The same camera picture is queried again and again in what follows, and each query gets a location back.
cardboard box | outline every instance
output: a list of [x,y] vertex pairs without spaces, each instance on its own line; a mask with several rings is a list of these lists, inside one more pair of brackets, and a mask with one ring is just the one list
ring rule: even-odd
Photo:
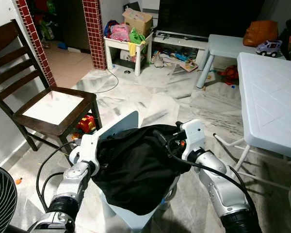
[[132,28],[136,28],[139,34],[145,37],[149,35],[152,26],[152,15],[127,8],[123,16],[125,18],[125,24],[129,26],[130,31]]

chair backrest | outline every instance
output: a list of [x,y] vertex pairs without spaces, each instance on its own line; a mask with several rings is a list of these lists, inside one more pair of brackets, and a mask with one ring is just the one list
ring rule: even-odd
[[11,20],[11,22],[0,26],[0,51],[2,51],[5,47],[10,45],[16,38],[19,38],[22,46],[8,54],[5,54],[0,57],[0,67],[8,64],[18,58],[24,58],[24,55],[27,54],[29,59],[25,59],[24,61],[9,67],[8,70],[2,72],[0,74],[0,85],[5,81],[9,80],[11,77],[20,73],[23,70],[33,66],[34,71],[25,75],[24,77],[19,78],[17,81],[8,85],[6,88],[0,91],[0,107],[8,114],[10,117],[13,114],[11,108],[3,101],[10,94],[21,88],[23,85],[28,83],[29,81],[39,77],[43,86],[46,88],[49,87],[47,79],[45,78],[39,64],[37,63],[22,31],[20,30],[15,19]]

toy car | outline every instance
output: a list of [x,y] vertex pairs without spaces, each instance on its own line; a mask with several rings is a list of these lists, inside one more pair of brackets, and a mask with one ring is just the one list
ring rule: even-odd
[[281,40],[267,40],[256,47],[256,53],[262,56],[276,57],[281,44]]

pink bag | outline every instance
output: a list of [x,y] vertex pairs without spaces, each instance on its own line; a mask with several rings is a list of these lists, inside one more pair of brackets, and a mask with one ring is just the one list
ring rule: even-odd
[[110,38],[113,40],[130,41],[129,27],[124,23],[112,26],[111,33]]

black cable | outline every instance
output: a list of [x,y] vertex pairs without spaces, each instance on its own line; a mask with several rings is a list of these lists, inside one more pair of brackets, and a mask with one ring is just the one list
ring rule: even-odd
[[103,92],[111,91],[112,89],[115,89],[115,88],[117,87],[117,85],[118,85],[118,83],[119,83],[118,77],[117,77],[115,74],[113,74],[111,71],[109,71],[109,69],[107,69],[107,71],[108,71],[110,74],[112,74],[113,76],[115,76],[115,78],[116,78],[116,84],[115,84],[115,86],[112,87],[112,88],[110,88],[109,90],[106,90],[106,91],[93,92],[94,94],[98,94],[98,93],[103,93]]
[[244,185],[244,182],[243,182],[241,176],[238,174],[238,172],[237,172],[233,167],[231,167],[231,166],[229,166],[229,169],[231,169],[232,172],[234,172],[234,174],[236,175],[237,179],[238,179],[239,182],[241,183],[241,186],[242,186],[244,189],[247,190],[247,188],[246,188],[246,186]]
[[41,193],[40,193],[40,189],[39,189],[39,180],[40,180],[40,174],[41,174],[41,170],[42,170],[42,168],[43,168],[43,166],[44,166],[44,164],[57,152],[57,151],[59,151],[61,148],[63,148],[64,146],[66,146],[66,145],[69,145],[69,144],[72,144],[72,143],[75,143],[75,141],[71,141],[71,142],[67,142],[67,143],[65,143],[65,144],[63,144],[63,145],[61,145],[61,146],[59,146],[59,148],[57,148],[52,154],[50,154],[49,155],[49,157],[46,159],[46,160],[44,160],[43,161],[43,163],[41,164],[41,166],[40,166],[40,168],[39,168],[39,170],[38,170],[38,174],[37,174],[37,179],[36,179],[36,181],[35,181],[35,189],[36,189],[36,191],[37,191],[37,194],[38,194],[38,197],[39,197],[39,199],[40,199],[40,201],[41,201],[41,203],[42,203],[42,206],[43,206],[43,209],[44,209],[44,211],[46,212],[47,210],[48,210],[48,207],[47,207],[47,205],[46,205],[46,203],[45,203],[45,201],[44,201],[44,199],[42,198],[42,196],[41,196]]
[[47,179],[45,180],[44,184],[43,184],[43,187],[42,187],[42,192],[41,192],[41,197],[43,199],[43,201],[45,202],[45,199],[44,199],[44,191],[45,191],[45,187],[47,186],[49,180],[54,177],[54,176],[58,176],[58,175],[63,175],[63,172],[56,172],[54,174],[51,174],[49,177],[47,177]]
[[251,196],[249,195],[247,189],[243,188],[240,184],[238,184],[236,181],[234,181],[232,178],[230,178],[229,176],[227,176],[226,174],[220,172],[220,171],[217,171],[211,167],[208,167],[208,166],[204,166],[204,165],[201,165],[201,164],[196,164],[196,163],[193,163],[193,162],[189,162],[189,161],[186,161],[186,160],[182,160],[178,157],[176,157],[170,150],[170,143],[175,140],[177,138],[177,136],[174,136],[172,137],[171,139],[169,139],[169,141],[167,142],[167,149],[168,149],[168,152],[170,153],[170,155],[172,156],[173,159],[181,162],[181,163],[185,163],[185,164],[188,164],[188,165],[191,165],[191,166],[196,166],[196,167],[199,167],[201,169],[204,169],[204,170],[208,170],[210,172],[213,172],[215,174],[217,174],[218,176],[221,176],[223,178],[225,178],[226,180],[230,181],[232,184],[234,184],[235,186],[237,186],[246,196],[247,198],[247,201],[249,203],[249,206],[251,207],[251,209],[253,210],[253,213],[254,215],[256,216],[256,218],[258,218],[258,213],[257,213],[257,209],[254,205],[254,202],[251,198]]

